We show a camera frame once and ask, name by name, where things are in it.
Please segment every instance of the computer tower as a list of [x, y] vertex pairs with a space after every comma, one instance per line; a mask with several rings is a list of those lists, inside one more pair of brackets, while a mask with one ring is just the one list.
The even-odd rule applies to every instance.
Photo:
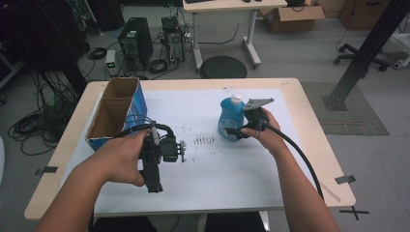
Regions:
[[162, 31], [164, 34], [163, 45], [166, 47], [170, 65], [184, 63], [184, 33], [176, 16], [163, 17]]
[[165, 35], [169, 64], [171, 65], [180, 65], [185, 61], [183, 38], [184, 35], [181, 29]]
[[124, 17], [118, 0], [87, 0], [91, 11], [103, 31], [113, 31], [124, 26]]
[[130, 17], [118, 37], [127, 67], [144, 71], [148, 67], [154, 47], [145, 17]]

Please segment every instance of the desk leg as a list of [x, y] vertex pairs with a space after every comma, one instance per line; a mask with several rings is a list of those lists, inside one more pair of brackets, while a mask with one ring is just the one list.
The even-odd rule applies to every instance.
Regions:
[[199, 49], [198, 41], [198, 27], [196, 25], [197, 13], [192, 13], [192, 24], [193, 24], [193, 58], [196, 63], [196, 70], [199, 72], [202, 66], [202, 56], [201, 50]]
[[269, 218], [267, 211], [259, 211], [260, 218], [262, 218], [263, 227], [266, 231], [271, 231], [271, 226], [269, 225]]
[[201, 214], [198, 220], [198, 232], [205, 232], [207, 214]]
[[253, 47], [252, 44], [252, 38], [253, 38], [253, 30], [255, 27], [255, 20], [256, 20], [256, 10], [252, 10], [250, 12], [250, 17], [249, 17], [249, 29], [248, 29], [248, 36], [244, 37], [244, 44], [247, 47], [247, 50], [250, 54], [250, 57], [252, 58], [253, 62], [253, 68], [256, 69], [256, 67], [260, 66], [262, 62], [259, 59], [259, 56], [256, 53], [255, 48]]

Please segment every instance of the cardboard box on floor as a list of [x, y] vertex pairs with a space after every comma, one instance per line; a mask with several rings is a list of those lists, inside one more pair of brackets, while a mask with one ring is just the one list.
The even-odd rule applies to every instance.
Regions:
[[370, 30], [390, 0], [347, 0], [340, 13], [340, 22], [349, 30]]
[[310, 31], [315, 19], [325, 18], [322, 6], [277, 8], [266, 13], [263, 21], [272, 33]]

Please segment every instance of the black tape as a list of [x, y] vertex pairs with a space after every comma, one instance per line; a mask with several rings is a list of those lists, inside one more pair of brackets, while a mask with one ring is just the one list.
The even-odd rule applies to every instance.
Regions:
[[353, 214], [353, 215], [355, 215], [356, 220], [359, 220], [358, 214], [362, 214], [362, 215], [369, 215], [369, 214], [370, 214], [368, 211], [357, 211], [354, 206], [352, 206], [352, 210], [351, 210], [351, 211], [339, 210], [339, 212], [341, 212], [341, 213], [347, 213], [347, 214]]
[[56, 173], [57, 169], [58, 169], [58, 167], [56, 167], [56, 166], [45, 166], [43, 168], [43, 170], [37, 169], [35, 174], [37, 176], [43, 176], [44, 173]]
[[350, 184], [352, 182], [355, 182], [356, 179], [353, 176], [341, 176], [341, 177], [335, 178], [335, 181], [340, 185], [343, 183]]

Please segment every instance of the white paper sheet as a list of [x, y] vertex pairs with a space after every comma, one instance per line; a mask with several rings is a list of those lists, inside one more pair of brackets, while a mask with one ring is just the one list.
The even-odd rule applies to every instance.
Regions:
[[[105, 184], [95, 214], [149, 215], [283, 207], [276, 163], [269, 152], [253, 138], [232, 142], [218, 133], [220, 102], [234, 94], [242, 95], [244, 103], [249, 98], [274, 98], [274, 102], [264, 107], [274, 113], [282, 132], [300, 144], [279, 89], [144, 91], [148, 116], [170, 126], [177, 141], [186, 141], [187, 161], [181, 163], [178, 158], [175, 163], [160, 164], [163, 186], [160, 193], [148, 193], [146, 187], [128, 184]], [[79, 138], [62, 183], [78, 163], [93, 154], [84, 139], [91, 119], [92, 116]], [[300, 156], [293, 148], [291, 151], [313, 183]]]

